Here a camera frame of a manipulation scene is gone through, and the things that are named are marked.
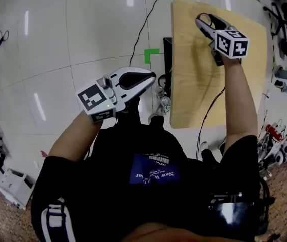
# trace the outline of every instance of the sleeve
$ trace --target sleeve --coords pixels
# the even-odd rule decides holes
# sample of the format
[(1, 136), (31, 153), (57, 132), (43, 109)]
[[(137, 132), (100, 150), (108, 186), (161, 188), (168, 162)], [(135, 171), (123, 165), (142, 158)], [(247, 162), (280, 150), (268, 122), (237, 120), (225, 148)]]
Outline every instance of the sleeve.
[(232, 144), (220, 163), (227, 186), (250, 198), (259, 197), (257, 137), (245, 136)]
[(31, 202), (31, 222), (41, 241), (44, 241), (41, 228), (41, 213), (51, 203), (63, 196), (71, 184), (75, 162), (61, 157), (50, 156), (44, 161), (36, 182)]

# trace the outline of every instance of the cable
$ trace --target cable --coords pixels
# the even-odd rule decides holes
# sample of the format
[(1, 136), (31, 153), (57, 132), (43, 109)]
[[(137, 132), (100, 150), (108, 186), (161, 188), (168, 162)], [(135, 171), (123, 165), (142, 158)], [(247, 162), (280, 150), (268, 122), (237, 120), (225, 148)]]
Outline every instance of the cable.
[(0, 30), (0, 34), (1, 34), (0, 46), (1, 46), (2, 42), (6, 42), (6, 41), (8, 40), (8, 38), (9, 38), (9, 31), (7, 30), (7, 31), (5, 31), (4, 34), (2, 34), (2, 32), (1, 32), (1, 30)]
[(205, 115), (205, 117), (204, 117), (204, 120), (203, 120), (203, 122), (202, 122), (202, 126), (200, 127), (198, 139), (197, 139), (196, 160), (198, 159), (198, 152), (199, 152), (199, 146), (200, 146), (200, 135), (201, 135), (201, 133), (202, 133), (202, 128), (203, 128), (204, 122), (205, 122), (205, 120), (206, 120), (206, 118), (207, 118), (207, 115), (208, 115), (209, 111), (210, 111), (211, 108), (214, 106), (216, 100), (220, 97), (220, 95), (223, 94), (224, 90), (225, 90), (225, 87), (224, 87), (224, 88), (222, 89), (222, 91), (214, 98), (213, 102), (211, 103), (211, 105), (210, 105), (210, 107), (209, 107), (209, 109), (208, 109), (208, 111), (207, 111), (207, 113), (206, 113), (206, 115)]
[(138, 42), (139, 42), (141, 32), (142, 32), (142, 30), (143, 30), (145, 24), (147, 23), (147, 20), (148, 20), (148, 18), (149, 18), (149, 15), (152, 13), (152, 10), (153, 10), (153, 8), (154, 8), (154, 6), (155, 6), (155, 3), (156, 3), (157, 1), (158, 1), (158, 0), (154, 1), (151, 11), (148, 13), (147, 18), (145, 18), (144, 24), (143, 24), (143, 26), (142, 26), (142, 28), (141, 28), (141, 30), (140, 30), (140, 32), (139, 32), (139, 35), (138, 35), (138, 39), (137, 39), (137, 41), (136, 41), (135, 44), (134, 44), (133, 53), (132, 53), (132, 56), (131, 56), (131, 59), (130, 59), (129, 66), (131, 66), (131, 61), (132, 61), (132, 58), (133, 58), (134, 53), (135, 53), (135, 47), (136, 47), (136, 45), (137, 45)]
[(266, 119), (266, 115), (267, 114), (268, 114), (268, 110), (266, 110), (266, 112), (265, 112), (265, 116), (264, 116), (264, 119), (263, 119), (263, 124), (262, 124), (262, 127), (260, 129), (260, 133), (259, 133), (258, 139), (260, 138), (261, 131), (262, 131), (263, 127), (264, 127), (264, 123), (265, 123), (265, 119)]
[(269, 99), (270, 97), (264, 93), (262, 93), (262, 95), (264, 95), (267, 99)]
[(283, 126), (283, 129), (281, 131), (281, 134), (282, 134), (282, 139), (284, 139), (284, 135), (285, 135), (285, 129), (286, 129), (286, 125)]
[(276, 126), (277, 126), (277, 127), (279, 126), (280, 121), (281, 121), (281, 124), (280, 124), (280, 125), (282, 125), (282, 119), (279, 119), (278, 123), (276, 123)]
[(160, 80), (161, 80), (161, 78), (165, 78), (165, 79), (166, 79), (165, 74), (160, 75), (160, 77), (158, 78), (158, 84), (159, 84), (159, 86), (160, 86), (160, 87), (162, 87), (162, 88), (164, 88), (164, 87), (165, 87), (165, 85), (164, 85), (164, 86), (162, 86), (162, 85), (160, 84)]

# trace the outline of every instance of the white cabinet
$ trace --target white cabinet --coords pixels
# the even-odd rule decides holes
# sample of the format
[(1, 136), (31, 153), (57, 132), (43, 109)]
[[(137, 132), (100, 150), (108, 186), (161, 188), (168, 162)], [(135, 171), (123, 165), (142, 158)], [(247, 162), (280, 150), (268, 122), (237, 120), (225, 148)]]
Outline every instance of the white cabinet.
[(8, 169), (0, 180), (0, 191), (18, 208), (26, 209), (34, 184), (26, 174)]

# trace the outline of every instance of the wooden board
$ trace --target wooden board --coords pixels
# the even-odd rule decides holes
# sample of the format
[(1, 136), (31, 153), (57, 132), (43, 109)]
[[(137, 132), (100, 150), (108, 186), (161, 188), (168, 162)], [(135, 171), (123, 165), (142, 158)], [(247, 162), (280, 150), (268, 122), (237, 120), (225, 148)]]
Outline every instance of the wooden board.
[[(253, 100), (258, 109), (265, 84), (266, 29), (242, 15), (205, 3), (174, 0), (173, 77), (170, 124), (173, 128), (200, 128), (209, 106), (224, 87), (224, 66), (218, 67), (207, 39), (195, 25), (200, 13), (217, 15), (250, 39), (248, 57), (242, 60)], [(204, 126), (225, 124), (225, 93), (216, 101)]]

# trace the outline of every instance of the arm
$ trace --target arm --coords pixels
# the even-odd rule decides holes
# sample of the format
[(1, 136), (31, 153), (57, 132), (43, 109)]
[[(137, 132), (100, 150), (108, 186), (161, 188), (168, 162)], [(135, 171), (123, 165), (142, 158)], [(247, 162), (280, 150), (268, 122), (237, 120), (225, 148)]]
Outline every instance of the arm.
[(82, 111), (59, 136), (49, 156), (62, 157), (71, 161), (83, 160), (102, 123), (92, 123), (87, 114)]
[(222, 56), (225, 66), (226, 128), (228, 148), (247, 135), (258, 133), (258, 120), (251, 91), (241, 64)]

